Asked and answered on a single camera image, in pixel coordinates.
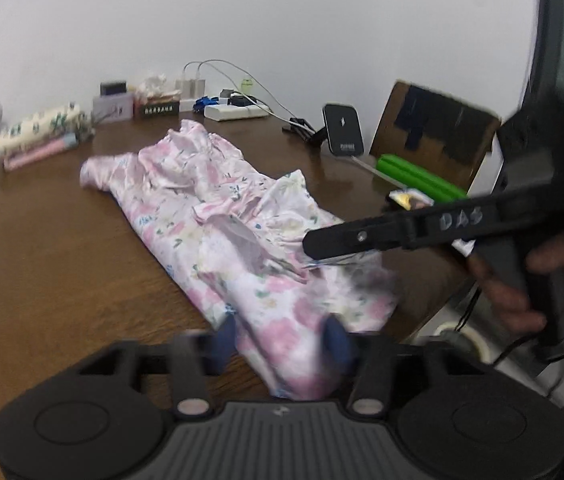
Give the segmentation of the person right hand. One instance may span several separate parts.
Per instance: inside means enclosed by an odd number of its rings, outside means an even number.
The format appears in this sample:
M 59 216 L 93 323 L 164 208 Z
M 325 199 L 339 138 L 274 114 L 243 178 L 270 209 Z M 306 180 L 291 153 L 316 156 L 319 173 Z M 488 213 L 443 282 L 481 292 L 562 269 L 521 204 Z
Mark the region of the person right hand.
M 531 252 L 526 262 L 527 269 L 536 274 L 564 270 L 564 236 L 557 237 Z M 499 281 L 495 271 L 475 252 L 468 258 L 468 266 L 477 284 L 491 302 L 492 310 L 510 332 L 537 333 L 544 328 L 546 318 L 529 307 L 529 300 L 524 292 Z

